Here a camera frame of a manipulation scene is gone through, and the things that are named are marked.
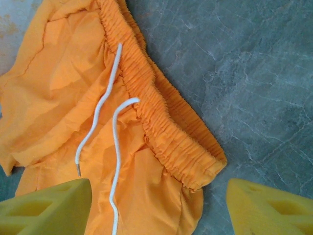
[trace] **marble surface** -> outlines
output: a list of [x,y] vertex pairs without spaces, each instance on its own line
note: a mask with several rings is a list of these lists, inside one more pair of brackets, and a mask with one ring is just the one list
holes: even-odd
[[[11,2],[28,11],[7,10],[17,30],[0,37],[0,74],[12,65],[40,0],[1,0],[0,8]],[[233,234],[225,203],[230,178],[313,198],[313,1],[127,3],[149,55],[228,157],[204,189],[194,234]],[[0,172],[1,200],[13,196],[20,175],[4,179]]]

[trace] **orange fabric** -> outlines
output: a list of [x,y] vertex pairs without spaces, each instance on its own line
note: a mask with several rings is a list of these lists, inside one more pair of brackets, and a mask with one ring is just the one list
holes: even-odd
[[115,193],[118,233],[191,234],[202,186],[226,165],[223,150],[147,56],[124,0],[44,0],[0,78],[0,163],[26,167],[17,195],[78,178],[74,156],[105,92],[118,43],[118,76],[81,154],[92,187],[86,234],[111,234],[109,192],[116,155],[112,115],[125,100],[118,131],[122,167]]

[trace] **drawstring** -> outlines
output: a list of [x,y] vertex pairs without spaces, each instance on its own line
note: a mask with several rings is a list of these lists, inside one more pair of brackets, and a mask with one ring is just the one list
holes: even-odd
[[88,141],[90,136],[93,134],[94,130],[96,129],[96,126],[98,124],[99,113],[100,113],[101,107],[104,104],[104,102],[107,100],[107,98],[109,97],[109,95],[110,95],[110,93],[112,91],[113,83],[114,83],[114,80],[115,80],[115,77],[116,77],[116,72],[117,72],[117,69],[118,69],[118,64],[119,64],[119,61],[121,59],[122,48],[123,48],[122,44],[118,44],[118,49],[117,49],[117,52],[116,52],[116,56],[115,56],[115,59],[114,59],[112,71],[111,71],[110,78],[109,78],[108,88],[107,88],[106,92],[104,93],[104,95],[99,100],[99,102],[97,103],[97,106],[96,106],[96,108],[94,110],[94,116],[93,116],[93,121],[92,121],[92,126],[91,126],[90,131],[88,132],[86,137],[83,139],[83,141],[79,144],[79,146],[78,146],[78,148],[76,150],[75,163],[76,163],[76,166],[77,166],[77,172],[78,172],[79,176],[82,176],[81,172],[80,172],[80,166],[79,166],[80,153],[82,152],[82,149],[83,149],[84,145],[86,144],[86,142]]
[[[80,165],[79,165],[80,154],[82,152],[82,149],[83,149],[84,145],[86,144],[86,142],[88,141],[90,136],[93,134],[93,132],[94,132],[94,130],[95,130],[97,124],[98,124],[99,113],[100,113],[102,105],[107,100],[107,98],[109,97],[109,95],[110,95],[110,93],[112,91],[113,83],[114,83],[114,80],[115,80],[115,77],[116,77],[116,72],[117,72],[117,69],[118,69],[118,64],[119,64],[119,61],[121,59],[121,54],[122,54],[122,44],[119,44],[117,52],[116,52],[116,56],[115,56],[115,59],[114,59],[112,71],[111,71],[111,74],[110,74],[108,88],[107,88],[106,92],[104,93],[104,95],[99,100],[99,102],[97,103],[97,106],[96,106],[95,111],[94,111],[94,116],[93,116],[93,121],[92,121],[92,126],[91,126],[90,131],[88,132],[86,137],[83,139],[83,141],[79,144],[79,146],[78,146],[78,148],[76,150],[75,163],[76,163],[76,166],[77,166],[77,172],[78,172],[79,176],[81,176],[81,170],[80,170]],[[111,206],[113,208],[113,212],[114,212],[114,221],[113,221],[112,235],[116,235],[117,234],[118,209],[117,209],[116,204],[114,203],[113,198],[114,198],[114,194],[115,194],[115,190],[116,190],[116,186],[117,186],[119,173],[120,173],[120,170],[121,170],[121,150],[120,150],[118,134],[117,134],[117,117],[118,117],[119,113],[123,109],[125,109],[127,106],[129,106],[131,104],[134,104],[134,103],[138,103],[139,101],[140,100],[138,98],[130,98],[130,99],[126,100],[125,102],[123,102],[115,110],[115,112],[113,114],[112,126],[113,126],[113,138],[114,138],[115,151],[116,151],[116,169],[115,169],[115,175],[114,175],[114,178],[113,178],[112,188],[111,188],[110,196],[109,196],[109,201],[110,201],[110,204],[111,204]]]
[[138,98],[131,98],[126,100],[124,103],[122,103],[114,112],[113,114],[113,137],[114,137],[114,144],[115,144],[115,151],[116,151],[116,170],[115,170],[115,175],[112,183],[112,188],[110,192],[110,204],[113,208],[114,211],[114,222],[113,222],[113,230],[112,230],[112,235],[116,235],[117,233],[117,225],[118,225],[118,210],[116,207],[116,204],[113,201],[114,194],[115,194],[115,189],[117,186],[117,181],[119,177],[119,172],[121,170],[121,149],[119,147],[119,141],[118,141],[118,135],[117,135],[117,116],[118,114],[125,109],[127,106],[138,103],[139,99]]

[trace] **drawstring tip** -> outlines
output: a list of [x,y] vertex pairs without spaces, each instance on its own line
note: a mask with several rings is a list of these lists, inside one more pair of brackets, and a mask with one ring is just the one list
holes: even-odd
[[78,173],[78,176],[81,177],[82,174],[81,174],[81,172],[80,172],[80,166],[79,166],[79,164],[76,164],[76,166],[77,166],[77,173]]

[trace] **shorts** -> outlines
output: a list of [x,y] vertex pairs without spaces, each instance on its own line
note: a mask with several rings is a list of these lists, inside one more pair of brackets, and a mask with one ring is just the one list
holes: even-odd
[[78,178],[75,152],[107,89],[118,44],[123,52],[112,93],[80,158],[90,179],[86,234],[110,234],[109,192],[116,167],[118,234],[191,234],[201,217],[202,187],[226,165],[222,148],[145,51],[124,0],[44,0],[12,69],[0,78],[0,163],[25,166],[17,195]]

